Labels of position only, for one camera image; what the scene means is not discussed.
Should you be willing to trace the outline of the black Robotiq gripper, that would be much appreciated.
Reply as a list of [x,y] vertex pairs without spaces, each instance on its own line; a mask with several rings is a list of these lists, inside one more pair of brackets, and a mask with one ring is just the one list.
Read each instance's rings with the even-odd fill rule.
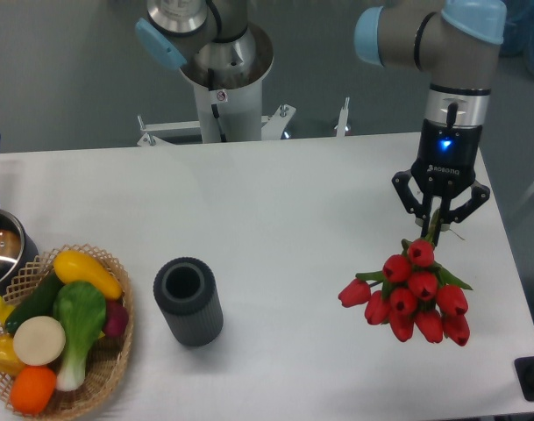
[[[424,120],[417,158],[411,171],[399,171],[392,177],[392,184],[404,209],[415,216],[422,235],[427,235],[430,227],[431,196],[429,195],[441,197],[442,230],[447,230],[452,223],[463,222],[490,198],[489,187],[473,183],[475,181],[473,167],[481,133],[481,125],[447,127],[428,119]],[[416,199],[409,186],[412,176],[423,192],[422,202]],[[452,199],[469,186],[470,198],[451,210]]]

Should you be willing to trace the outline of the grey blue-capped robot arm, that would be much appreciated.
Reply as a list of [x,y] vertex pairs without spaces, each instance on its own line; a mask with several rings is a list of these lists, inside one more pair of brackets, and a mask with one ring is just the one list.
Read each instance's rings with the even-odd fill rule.
[[[139,43],[194,89],[206,143],[262,140],[262,82],[270,38],[244,1],[150,1],[135,25]],[[500,1],[404,1],[359,17],[353,45],[364,62],[415,68],[431,77],[417,157],[393,179],[424,238],[439,234],[490,196],[474,163],[503,42]]]

